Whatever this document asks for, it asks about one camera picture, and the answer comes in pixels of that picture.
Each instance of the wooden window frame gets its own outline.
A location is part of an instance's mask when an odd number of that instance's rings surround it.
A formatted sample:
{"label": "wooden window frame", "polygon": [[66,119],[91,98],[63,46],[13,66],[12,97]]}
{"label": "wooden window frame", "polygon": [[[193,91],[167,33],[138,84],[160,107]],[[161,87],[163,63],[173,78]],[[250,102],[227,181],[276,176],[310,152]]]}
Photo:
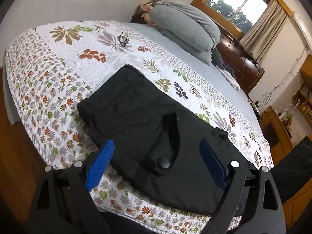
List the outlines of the wooden window frame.
{"label": "wooden window frame", "polygon": [[[283,0],[277,0],[284,8],[289,16],[292,16],[292,12]],[[224,16],[219,14],[216,10],[210,8],[205,4],[206,0],[193,0],[191,5],[200,9],[202,12],[210,16],[220,27],[221,31],[232,39],[241,40],[244,36],[243,32],[232,22],[228,21]]]}

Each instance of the black jacket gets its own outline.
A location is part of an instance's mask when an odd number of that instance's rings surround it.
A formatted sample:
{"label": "black jacket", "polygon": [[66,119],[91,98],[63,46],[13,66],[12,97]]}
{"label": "black jacket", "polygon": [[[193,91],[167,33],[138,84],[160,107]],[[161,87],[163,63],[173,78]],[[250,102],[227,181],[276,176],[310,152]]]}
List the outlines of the black jacket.
{"label": "black jacket", "polygon": [[201,139],[225,169],[232,160],[247,161],[227,132],[197,117],[130,65],[81,101],[78,110],[97,147],[115,142],[111,164],[117,172],[166,206],[209,215],[219,203],[223,191],[200,156]]}

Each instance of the eyeglasses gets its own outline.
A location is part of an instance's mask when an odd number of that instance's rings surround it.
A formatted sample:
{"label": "eyeglasses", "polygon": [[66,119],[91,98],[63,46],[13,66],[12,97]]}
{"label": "eyeglasses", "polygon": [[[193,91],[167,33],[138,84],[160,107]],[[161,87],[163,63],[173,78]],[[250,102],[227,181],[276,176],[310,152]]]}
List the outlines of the eyeglasses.
{"label": "eyeglasses", "polygon": [[119,35],[119,37],[118,37],[118,40],[119,40],[119,42],[120,42],[120,44],[123,46],[123,47],[125,47],[127,44],[128,44],[128,42],[129,42],[129,38],[128,38],[128,34],[126,34],[126,35],[122,35],[124,32],[122,32],[120,35]]}

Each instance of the floral bedspread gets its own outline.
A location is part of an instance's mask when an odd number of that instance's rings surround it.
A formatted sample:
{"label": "floral bedspread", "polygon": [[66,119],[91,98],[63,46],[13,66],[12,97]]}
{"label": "floral bedspread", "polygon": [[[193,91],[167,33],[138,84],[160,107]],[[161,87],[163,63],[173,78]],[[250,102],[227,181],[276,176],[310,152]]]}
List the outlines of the floral bedspread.
{"label": "floral bedspread", "polygon": [[[118,41],[129,34],[123,47]],[[257,168],[273,166],[259,131],[193,69],[140,33],[114,21],[68,21],[29,29],[6,54],[7,79],[25,129],[47,164],[67,168],[97,147],[77,111],[121,66],[130,64],[199,118],[228,132]],[[185,189],[191,189],[185,181]],[[100,210],[158,233],[198,233],[209,216],[166,207],[135,190],[111,165],[91,197]],[[232,221],[231,228],[239,222]]]}

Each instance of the curtain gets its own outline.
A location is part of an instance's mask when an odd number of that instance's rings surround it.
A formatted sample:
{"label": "curtain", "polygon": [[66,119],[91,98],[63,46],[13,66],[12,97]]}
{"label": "curtain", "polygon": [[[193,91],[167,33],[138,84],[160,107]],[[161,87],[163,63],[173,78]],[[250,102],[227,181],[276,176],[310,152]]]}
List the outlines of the curtain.
{"label": "curtain", "polygon": [[241,39],[240,44],[260,65],[287,17],[282,6],[271,0],[257,23]]}

